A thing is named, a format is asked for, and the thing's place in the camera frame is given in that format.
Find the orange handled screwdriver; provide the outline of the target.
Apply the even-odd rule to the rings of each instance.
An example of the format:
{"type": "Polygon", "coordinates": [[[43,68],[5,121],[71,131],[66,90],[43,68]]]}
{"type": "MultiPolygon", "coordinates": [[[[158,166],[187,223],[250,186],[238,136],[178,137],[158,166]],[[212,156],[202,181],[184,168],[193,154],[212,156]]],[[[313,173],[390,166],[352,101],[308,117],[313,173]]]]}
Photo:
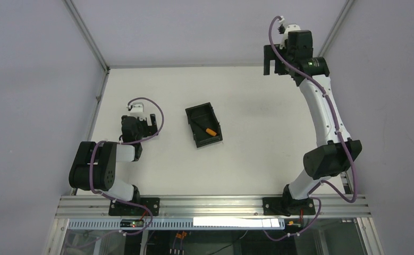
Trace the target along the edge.
{"type": "Polygon", "coordinates": [[[215,136],[217,136],[217,132],[216,131],[214,131],[214,130],[212,130],[212,129],[210,129],[210,128],[208,128],[208,127],[206,127],[206,126],[204,126],[204,125],[201,125],[201,124],[199,124],[197,121],[195,121],[195,120],[191,120],[192,121],[192,123],[194,123],[196,126],[198,126],[199,128],[201,128],[203,131],[205,131],[207,134],[209,134],[210,136],[212,136],[212,137],[215,137],[215,136]]]}

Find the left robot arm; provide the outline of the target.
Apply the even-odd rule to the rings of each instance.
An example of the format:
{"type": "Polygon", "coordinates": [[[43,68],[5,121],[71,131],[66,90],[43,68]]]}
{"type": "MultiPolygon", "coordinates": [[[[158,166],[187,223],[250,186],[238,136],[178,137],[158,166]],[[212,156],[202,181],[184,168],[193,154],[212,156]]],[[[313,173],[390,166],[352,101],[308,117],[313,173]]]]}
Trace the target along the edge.
{"type": "Polygon", "coordinates": [[[149,138],[158,131],[156,116],[147,118],[121,117],[121,139],[131,145],[117,142],[104,142],[97,145],[93,141],[80,143],[69,172],[69,184],[74,189],[100,192],[114,199],[141,203],[138,187],[125,183],[116,177],[116,163],[137,162],[142,154],[143,138],[149,138]]]}

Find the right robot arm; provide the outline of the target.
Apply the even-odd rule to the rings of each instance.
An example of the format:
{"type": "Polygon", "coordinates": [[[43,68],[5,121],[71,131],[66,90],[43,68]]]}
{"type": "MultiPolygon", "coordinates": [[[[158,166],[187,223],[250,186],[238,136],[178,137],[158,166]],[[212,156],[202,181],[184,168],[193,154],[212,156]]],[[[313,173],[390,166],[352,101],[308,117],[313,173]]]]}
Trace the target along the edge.
{"type": "Polygon", "coordinates": [[[322,184],[337,191],[328,180],[349,169],[356,172],[354,160],[362,145],[352,139],[342,122],[331,90],[329,68],[323,57],[313,56],[309,30],[287,30],[281,44],[264,46],[264,75],[269,75],[271,61],[275,62],[276,74],[287,74],[295,81],[316,132],[317,147],[304,155],[302,172],[283,190],[280,210],[290,214],[308,207],[312,203],[310,194],[322,184]]]}

